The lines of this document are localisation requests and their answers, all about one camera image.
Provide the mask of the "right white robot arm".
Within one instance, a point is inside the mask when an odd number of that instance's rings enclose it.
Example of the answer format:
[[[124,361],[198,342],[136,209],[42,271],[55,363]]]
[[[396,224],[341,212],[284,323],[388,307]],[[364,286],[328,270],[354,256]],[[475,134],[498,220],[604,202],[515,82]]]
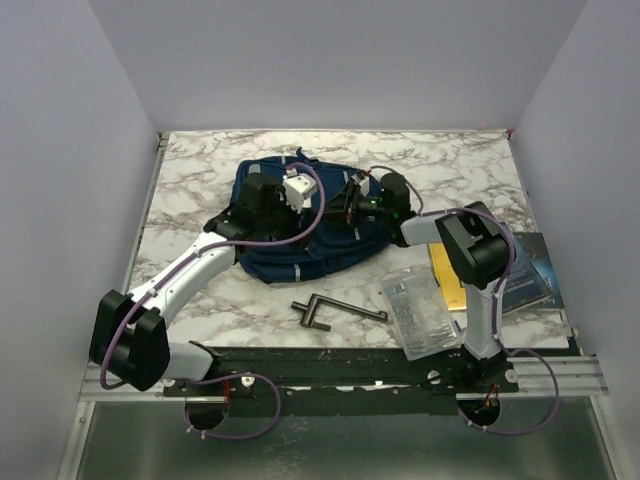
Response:
[[[372,176],[358,172],[341,196],[325,211],[350,227],[364,220],[380,222],[392,244],[410,246],[442,243],[453,270],[465,286],[467,329],[463,351],[471,358],[460,367],[460,379],[480,392],[496,380],[490,360],[501,355],[500,339],[504,283],[515,259],[515,247],[506,227],[485,203],[418,213],[411,207],[405,177],[388,172],[380,179],[381,193],[372,196]]]

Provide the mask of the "navy blue student backpack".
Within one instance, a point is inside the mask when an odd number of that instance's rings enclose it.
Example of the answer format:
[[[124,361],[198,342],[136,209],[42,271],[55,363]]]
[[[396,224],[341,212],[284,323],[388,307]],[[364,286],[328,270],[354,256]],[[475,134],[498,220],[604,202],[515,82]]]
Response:
[[[326,199],[333,200],[357,172],[353,166],[319,161],[300,150],[293,156],[271,156],[242,161],[235,176],[231,200],[236,201],[245,180],[251,173],[262,173],[276,179],[291,163],[313,166],[321,179]],[[354,229],[321,222],[305,238],[303,247],[292,245],[254,249],[239,259],[249,275],[267,283],[293,283],[316,280],[356,266],[390,246],[389,232],[381,220],[362,220]]]

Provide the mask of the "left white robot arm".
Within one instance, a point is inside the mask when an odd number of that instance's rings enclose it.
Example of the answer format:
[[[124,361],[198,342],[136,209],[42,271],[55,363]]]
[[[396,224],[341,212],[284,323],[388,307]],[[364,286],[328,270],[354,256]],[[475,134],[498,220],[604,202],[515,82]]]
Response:
[[[325,197],[324,186],[299,163],[280,178],[252,173],[238,198],[160,273],[128,293],[107,292],[98,305],[89,351],[100,367],[101,387],[146,391],[162,380],[176,380],[187,381],[201,395],[214,393],[222,380],[217,353],[198,342],[170,341],[170,324],[242,255],[306,240],[320,219],[311,211],[314,197]]]

